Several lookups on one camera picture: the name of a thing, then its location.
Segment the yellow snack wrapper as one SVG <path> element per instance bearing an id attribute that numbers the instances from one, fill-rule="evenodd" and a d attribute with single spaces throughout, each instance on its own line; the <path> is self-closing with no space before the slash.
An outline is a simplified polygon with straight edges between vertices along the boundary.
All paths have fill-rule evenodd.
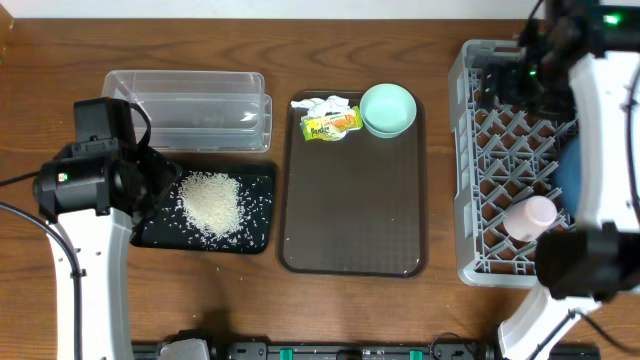
<path id="1" fill-rule="evenodd" d="M 306 118 L 301 121 L 305 141 L 339 141 L 348 132 L 360 130 L 362 127 L 363 121 L 358 106 L 354 106 L 345 113 Z"/>

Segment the mint green bowl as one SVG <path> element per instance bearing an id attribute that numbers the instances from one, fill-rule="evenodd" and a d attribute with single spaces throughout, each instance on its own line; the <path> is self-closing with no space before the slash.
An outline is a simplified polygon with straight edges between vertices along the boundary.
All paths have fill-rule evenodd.
<path id="1" fill-rule="evenodd" d="M 376 137 L 388 139 L 399 136 L 414 123 L 417 102 L 407 89 L 383 83 L 364 93 L 359 110 L 366 129 Z"/>

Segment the dark blue bowl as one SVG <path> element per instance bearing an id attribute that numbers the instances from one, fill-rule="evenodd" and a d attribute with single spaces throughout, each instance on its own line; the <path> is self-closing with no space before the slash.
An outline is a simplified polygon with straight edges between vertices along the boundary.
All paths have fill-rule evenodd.
<path id="1" fill-rule="evenodd" d="M 563 209 L 575 217 L 581 193 L 581 150 L 578 136 L 562 148 L 557 163 L 554 184 L 561 190 L 559 201 Z"/>

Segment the white paper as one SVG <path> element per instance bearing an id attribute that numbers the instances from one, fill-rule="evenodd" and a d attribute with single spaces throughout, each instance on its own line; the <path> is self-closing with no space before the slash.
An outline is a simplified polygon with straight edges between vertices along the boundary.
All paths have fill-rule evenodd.
<path id="1" fill-rule="evenodd" d="M 349 100 L 337 95 L 330 95 L 326 99 L 308 98 L 300 101 L 291 101 L 294 109 L 306 109 L 309 118 L 324 117 L 327 114 L 344 114 L 351 110 Z"/>

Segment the pink cup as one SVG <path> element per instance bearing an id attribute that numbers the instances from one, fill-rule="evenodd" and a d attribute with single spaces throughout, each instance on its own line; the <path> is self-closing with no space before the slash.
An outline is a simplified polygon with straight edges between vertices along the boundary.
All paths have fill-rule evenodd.
<path id="1" fill-rule="evenodd" d="M 554 223 L 557 215 L 551 200 L 536 195 L 511 205 L 505 212 L 503 226 L 515 240 L 532 242 Z"/>

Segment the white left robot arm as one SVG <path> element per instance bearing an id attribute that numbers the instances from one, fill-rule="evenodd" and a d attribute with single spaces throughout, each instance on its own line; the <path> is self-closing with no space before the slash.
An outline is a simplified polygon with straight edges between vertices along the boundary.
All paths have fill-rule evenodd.
<path id="1" fill-rule="evenodd" d="M 38 215 L 4 211 L 46 233 L 55 262 L 57 356 L 131 359 L 127 258 L 181 168 L 121 140 L 65 146 L 33 174 Z"/>

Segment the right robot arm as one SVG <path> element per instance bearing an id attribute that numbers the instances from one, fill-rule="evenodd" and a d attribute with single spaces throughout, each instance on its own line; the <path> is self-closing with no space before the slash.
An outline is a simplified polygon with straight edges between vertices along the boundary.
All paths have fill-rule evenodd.
<path id="1" fill-rule="evenodd" d="M 541 1 L 516 61 L 483 72 L 480 105 L 576 119 L 580 196 L 572 232 L 541 236 L 537 281 L 503 321 L 497 359 L 546 359 L 579 321 L 639 283 L 639 9 Z"/>

